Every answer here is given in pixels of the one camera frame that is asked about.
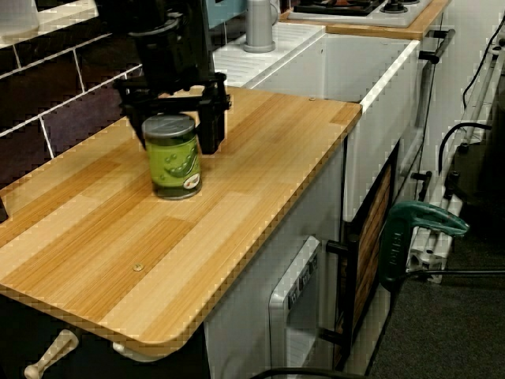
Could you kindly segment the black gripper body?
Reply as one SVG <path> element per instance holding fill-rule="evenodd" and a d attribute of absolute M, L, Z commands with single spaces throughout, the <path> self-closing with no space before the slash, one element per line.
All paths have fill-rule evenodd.
<path fill-rule="evenodd" d="M 196 44 L 179 23 L 145 32 L 130 32 L 144 75 L 115 82 L 125 114 L 177 114 L 209 110 L 212 115 L 230 109 L 222 73 L 203 67 Z"/>

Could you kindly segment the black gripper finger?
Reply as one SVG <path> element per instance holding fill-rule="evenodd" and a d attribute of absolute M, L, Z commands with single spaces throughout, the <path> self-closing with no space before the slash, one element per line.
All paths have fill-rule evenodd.
<path fill-rule="evenodd" d="M 218 151 L 225 137 L 225 113 L 229 110 L 229 96 L 223 84 L 207 86 L 198 105 L 200 124 L 197 136 L 204 155 Z"/>
<path fill-rule="evenodd" d="M 138 105 L 125 105 L 125 115 L 127 116 L 129 123 L 137 136 L 137 139 L 141 145 L 145 147 L 142 125 L 144 121 L 149 118 L 149 108 Z"/>

